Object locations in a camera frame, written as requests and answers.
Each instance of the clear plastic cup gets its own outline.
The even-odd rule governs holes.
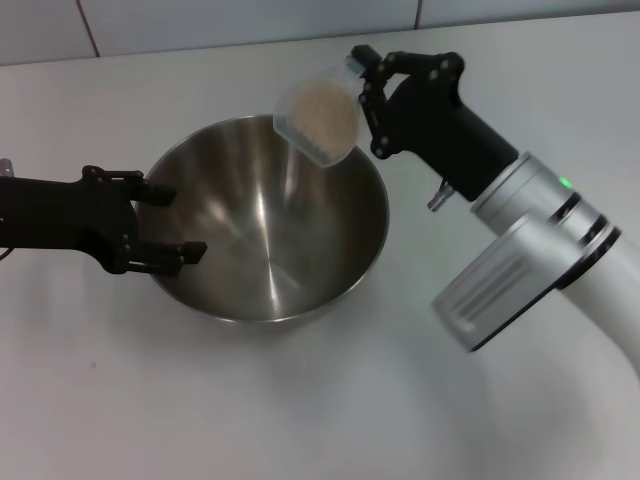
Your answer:
[[[292,86],[278,101],[273,115],[274,130],[321,167],[329,167],[343,160],[355,147],[362,124],[358,102],[358,95],[362,92],[362,80],[359,78],[361,73],[357,65],[347,61]],[[320,109],[319,114],[312,119],[312,128],[316,130],[309,132],[307,127],[306,132],[301,131],[300,102],[308,99],[310,92],[319,90],[333,96],[327,104],[332,103],[332,107],[339,108],[327,112],[326,109],[332,107],[324,107],[319,102],[316,105]],[[344,126],[340,123],[344,118],[335,118],[342,114],[349,116],[346,122],[348,128],[337,128]]]

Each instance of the stainless steel bowl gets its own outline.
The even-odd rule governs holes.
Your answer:
[[[277,321],[315,310],[353,288],[385,242],[387,194],[367,156],[355,149],[317,167],[274,132],[270,115],[194,133],[148,178],[178,195],[170,208],[138,205],[141,239],[209,246],[200,264],[158,282],[221,319]]]

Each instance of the white wall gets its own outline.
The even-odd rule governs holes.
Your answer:
[[[0,0],[0,65],[93,56],[74,0]]]
[[[640,0],[423,0],[420,27],[640,9]]]
[[[418,0],[82,0],[101,55],[413,28]]]

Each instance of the white table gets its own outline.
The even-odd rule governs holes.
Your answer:
[[[0,68],[0,156],[70,181],[148,171],[196,129],[272,110],[353,45],[457,51],[466,103],[640,242],[640,14]],[[363,136],[361,146],[367,149]],[[430,302],[491,241],[406,154],[375,161],[391,229],[372,274],[298,328],[229,327],[74,252],[0,265],[3,479],[638,478],[640,390],[551,294],[465,354]]]

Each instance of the rice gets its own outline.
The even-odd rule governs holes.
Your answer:
[[[351,151],[358,138],[358,110],[349,92],[328,80],[316,80],[298,92],[293,127],[330,158]]]

